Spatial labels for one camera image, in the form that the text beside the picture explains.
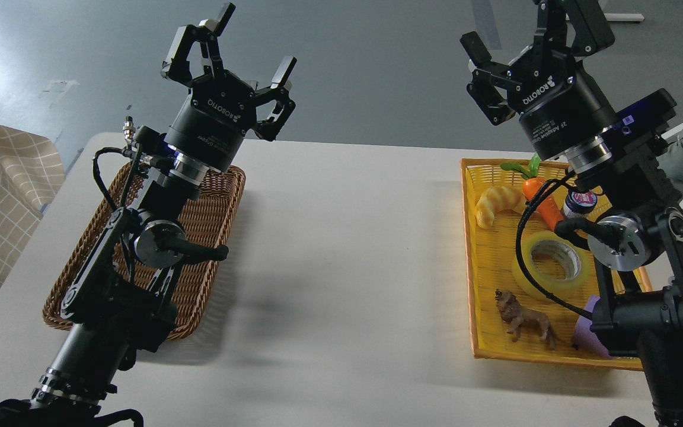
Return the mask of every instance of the jar lid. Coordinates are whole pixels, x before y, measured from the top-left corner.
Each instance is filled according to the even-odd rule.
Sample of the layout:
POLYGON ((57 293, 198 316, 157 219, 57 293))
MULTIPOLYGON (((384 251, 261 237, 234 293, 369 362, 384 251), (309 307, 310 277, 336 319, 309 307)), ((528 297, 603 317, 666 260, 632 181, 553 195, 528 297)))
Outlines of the jar lid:
POLYGON ((569 190, 566 197, 566 206, 575 213, 588 214, 597 205, 597 196, 593 192, 578 193, 569 190))

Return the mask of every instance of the yellow plastic basket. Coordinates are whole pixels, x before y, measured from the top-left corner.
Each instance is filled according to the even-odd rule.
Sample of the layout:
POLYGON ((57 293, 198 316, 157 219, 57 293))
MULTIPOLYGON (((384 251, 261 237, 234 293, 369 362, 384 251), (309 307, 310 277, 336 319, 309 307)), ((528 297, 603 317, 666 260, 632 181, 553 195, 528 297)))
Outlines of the yellow plastic basket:
MULTIPOLYGON (((578 315, 553 302, 541 302, 524 294, 515 282, 510 265, 515 259, 515 233, 520 215, 513 211, 497 214, 493 227, 482 229, 476 224, 475 205, 484 190, 491 186, 510 186, 521 189, 524 179, 518 173, 502 170, 499 164, 507 159, 463 159, 461 176, 463 182, 463 211, 465 219, 465 245, 467 254, 468 311, 471 322, 471 348, 474 357, 487 359, 506 359, 520 362, 552 363, 577 365, 577 367, 619 368, 639 371, 642 364, 636 358, 605 359, 586 349, 575 349, 572 337, 578 315), (526 327, 518 342, 513 343, 511 335, 505 333, 508 325, 499 317, 496 308, 495 290, 505 289, 513 292, 518 301, 526 308, 542 311, 550 317, 550 322, 558 335, 556 349, 548 349, 547 343, 539 341, 536 328, 526 327)), ((528 160, 512 160, 528 165, 528 160)), ((566 175, 567 163, 542 162, 539 177, 562 178, 566 175)), ((553 197, 562 206, 567 190, 558 189, 553 197)), ((590 219, 604 213, 610 207, 607 197, 599 198, 590 219)), ((531 216, 524 230, 524 238, 532 233, 548 230, 538 213, 531 216)), ((555 262, 537 265, 545 273, 561 270, 555 262)), ((647 272, 640 268, 636 271, 637 280, 644 290, 651 290, 647 272)), ((578 288, 566 301, 583 307, 591 295, 598 295, 594 268, 583 272, 588 275, 586 283, 578 288)), ((618 276, 615 276, 616 291, 623 291, 618 276)))

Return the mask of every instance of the small jar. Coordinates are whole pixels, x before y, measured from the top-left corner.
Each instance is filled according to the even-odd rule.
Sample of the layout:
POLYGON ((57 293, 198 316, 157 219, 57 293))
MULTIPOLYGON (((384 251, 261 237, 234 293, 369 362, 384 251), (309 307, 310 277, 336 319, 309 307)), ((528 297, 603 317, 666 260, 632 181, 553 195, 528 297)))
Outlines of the small jar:
POLYGON ((597 205, 597 195, 593 192, 578 193, 569 190, 566 203, 563 205, 563 215, 566 218, 578 218, 588 215, 597 205))

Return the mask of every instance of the toy lion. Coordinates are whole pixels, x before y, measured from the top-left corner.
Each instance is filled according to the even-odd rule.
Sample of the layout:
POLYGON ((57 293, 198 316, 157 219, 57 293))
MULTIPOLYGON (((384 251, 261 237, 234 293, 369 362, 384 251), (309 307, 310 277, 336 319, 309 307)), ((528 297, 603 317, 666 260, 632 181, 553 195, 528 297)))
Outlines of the toy lion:
POLYGON ((512 338, 514 343, 521 337, 521 326, 523 324, 537 324, 540 330, 539 340, 547 341, 550 344, 550 349, 555 349, 556 335, 546 314, 522 307, 513 292, 497 289, 494 294, 499 317, 502 318, 502 321, 510 324, 507 333, 515 333, 512 338))

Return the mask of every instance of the purple object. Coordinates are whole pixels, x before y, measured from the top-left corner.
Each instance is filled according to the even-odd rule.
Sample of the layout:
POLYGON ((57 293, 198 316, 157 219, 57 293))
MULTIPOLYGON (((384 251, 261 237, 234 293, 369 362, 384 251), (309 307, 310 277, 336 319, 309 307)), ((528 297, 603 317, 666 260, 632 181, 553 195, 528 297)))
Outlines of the purple object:
MULTIPOLYGON (((598 301, 599 297, 597 297, 597 295, 592 295, 591 297, 589 297, 589 300, 586 302, 585 305, 585 310, 592 311, 594 309, 594 305, 598 301)), ((574 338, 572 340, 574 345, 578 346, 578 348, 580 349, 587 349, 588 351, 591 351, 597 354, 598 356, 602 356, 605 359, 612 359, 612 357, 610 357, 610 355, 608 354, 608 349, 605 348, 605 346, 599 342, 597 335, 595 335, 594 332, 591 332, 589 330, 589 327, 591 325, 591 320, 579 317, 578 321, 576 322, 576 327, 574 329, 574 338)))

